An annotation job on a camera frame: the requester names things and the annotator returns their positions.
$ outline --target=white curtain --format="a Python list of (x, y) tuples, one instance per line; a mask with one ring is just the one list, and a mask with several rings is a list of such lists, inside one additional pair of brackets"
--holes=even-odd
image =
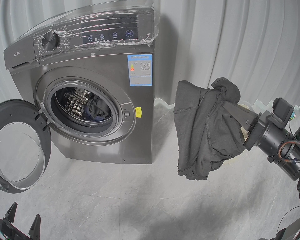
[[(0, 0), (0, 51), (45, 19), (107, 0)], [(210, 87), (226, 77), (241, 99), (300, 104), (297, 0), (161, 0), (156, 97), (174, 103), (177, 83)], [(0, 54), (0, 101), (20, 98)]]

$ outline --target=front-load washing machine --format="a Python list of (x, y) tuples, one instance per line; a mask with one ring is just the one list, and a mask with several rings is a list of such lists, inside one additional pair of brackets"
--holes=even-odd
[(29, 136), (40, 152), (28, 176), (12, 180), (0, 171), (1, 190), (33, 186), (47, 167), (51, 141), (67, 158), (152, 163), (155, 11), (139, 2), (64, 13), (5, 49), (23, 100), (0, 104), (0, 133)]

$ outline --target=gray floor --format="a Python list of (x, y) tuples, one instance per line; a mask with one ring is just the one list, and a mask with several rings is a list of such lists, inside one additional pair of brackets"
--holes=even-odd
[[(0, 217), (16, 201), (15, 225), (27, 233), (39, 213), (41, 239), (257, 240), (274, 237), (283, 215), (300, 205), (297, 183), (256, 147), (206, 181), (178, 176), (172, 110), (157, 105), (154, 122), (152, 165), (71, 160), (52, 145), (37, 185), (0, 192)], [(280, 228), (299, 213), (289, 213)]]

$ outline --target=black cloth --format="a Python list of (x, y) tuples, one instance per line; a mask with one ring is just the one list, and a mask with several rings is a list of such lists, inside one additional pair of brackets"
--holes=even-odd
[(111, 116), (109, 106), (97, 95), (86, 102), (84, 111), (85, 117), (93, 121), (103, 121)]
[(238, 103), (240, 91), (226, 78), (216, 79), (214, 89), (178, 83), (174, 121), (177, 131), (178, 174), (190, 180), (207, 179), (224, 160), (241, 154), (244, 137), (239, 123), (222, 106)]

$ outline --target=cable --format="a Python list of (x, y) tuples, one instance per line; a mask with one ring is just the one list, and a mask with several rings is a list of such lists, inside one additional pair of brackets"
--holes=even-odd
[(290, 140), (290, 141), (287, 141), (287, 142), (283, 143), (280, 146), (279, 150), (278, 150), (278, 157), (279, 157), (279, 159), (282, 160), (282, 161), (284, 161), (284, 162), (288, 162), (288, 163), (300, 163), (300, 160), (298, 160), (297, 158), (288, 159), (288, 158), (283, 158), (281, 156), (281, 151), (283, 150), (284, 146), (287, 145), (287, 144), (289, 144), (289, 143), (300, 145), (300, 141), (298, 141), (298, 140)]
[(290, 122), (291, 122), (291, 121), (289, 121), (289, 131), (291, 132), (292, 135), (294, 135), (294, 134), (292, 133), (292, 130), (291, 130), (291, 124), (290, 124)]
[[(297, 207), (292, 208), (292, 209), (289, 210), (285, 215), (287, 215), (290, 211), (292, 211), (292, 210), (294, 210), (295, 208), (298, 208), (298, 207), (300, 207), (300, 206), (297, 206)], [(280, 224), (281, 224), (281, 221), (280, 221), (280, 223), (279, 223), (279, 225), (278, 225), (276, 235), (277, 235), (277, 233), (278, 233), (278, 229), (279, 229), (279, 226), (280, 226)]]

